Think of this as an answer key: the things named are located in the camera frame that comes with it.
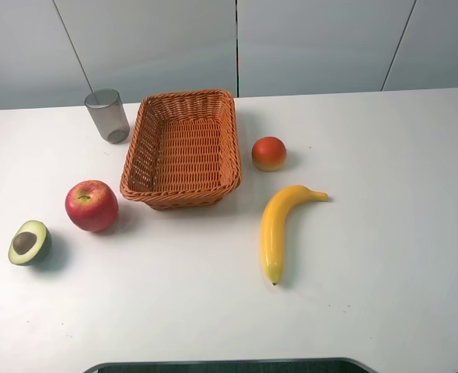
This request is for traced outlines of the orange wicker basket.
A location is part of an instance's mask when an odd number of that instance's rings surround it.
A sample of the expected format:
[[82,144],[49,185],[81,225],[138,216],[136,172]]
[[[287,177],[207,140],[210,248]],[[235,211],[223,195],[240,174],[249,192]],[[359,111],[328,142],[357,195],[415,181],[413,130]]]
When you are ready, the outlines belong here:
[[242,179],[232,94],[170,92],[142,100],[120,182],[122,196],[161,211],[217,204]]

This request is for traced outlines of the orange peach fruit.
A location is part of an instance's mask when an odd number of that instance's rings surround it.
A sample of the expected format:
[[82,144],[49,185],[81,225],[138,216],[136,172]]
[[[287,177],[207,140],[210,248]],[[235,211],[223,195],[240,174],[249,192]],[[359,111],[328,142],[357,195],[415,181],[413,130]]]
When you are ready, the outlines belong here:
[[275,172],[281,169],[287,159],[285,144],[276,137],[264,137],[257,140],[252,147],[253,165],[264,172]]

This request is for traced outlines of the grey mesh cup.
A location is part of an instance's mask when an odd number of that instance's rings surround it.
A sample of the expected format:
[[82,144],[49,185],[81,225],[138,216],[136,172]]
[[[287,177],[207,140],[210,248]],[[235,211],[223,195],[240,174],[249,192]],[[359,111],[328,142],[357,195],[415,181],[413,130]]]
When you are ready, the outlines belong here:
[[103,140],[119,144],[128,138],[130,125],[118,91],[94,91],[85,98],[84,104]]

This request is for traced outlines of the halved avocado with pit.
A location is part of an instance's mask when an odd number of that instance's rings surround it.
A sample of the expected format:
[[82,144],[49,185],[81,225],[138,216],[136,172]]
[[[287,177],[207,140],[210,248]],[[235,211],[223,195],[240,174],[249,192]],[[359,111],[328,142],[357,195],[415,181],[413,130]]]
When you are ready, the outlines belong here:
[[47,226],[37,220],[22,224],[12,238],[8,258],[17,266],[32,266],[41,263],[51,251],[52,238]]

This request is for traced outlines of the yellow banana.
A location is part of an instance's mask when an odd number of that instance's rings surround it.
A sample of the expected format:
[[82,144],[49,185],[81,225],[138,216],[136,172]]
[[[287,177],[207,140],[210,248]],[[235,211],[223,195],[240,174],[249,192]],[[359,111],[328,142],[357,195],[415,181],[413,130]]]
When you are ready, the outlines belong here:
[[279,284],[285,261],[285,222],[296,206],[310,201],[328,201],[327,193],[302,185],[279,190],[267,203],[260,224],[260,261],[266,278]]

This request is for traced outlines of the red apple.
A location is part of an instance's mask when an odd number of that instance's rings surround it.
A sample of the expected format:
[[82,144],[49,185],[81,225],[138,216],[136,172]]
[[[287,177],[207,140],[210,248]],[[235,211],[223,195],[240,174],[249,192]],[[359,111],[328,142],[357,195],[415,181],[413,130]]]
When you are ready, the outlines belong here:
[[65,210],[74,225],[86,232],[101,232],[117,220],[119,206],[111,188],[99,180],[85,180],[68,191]]

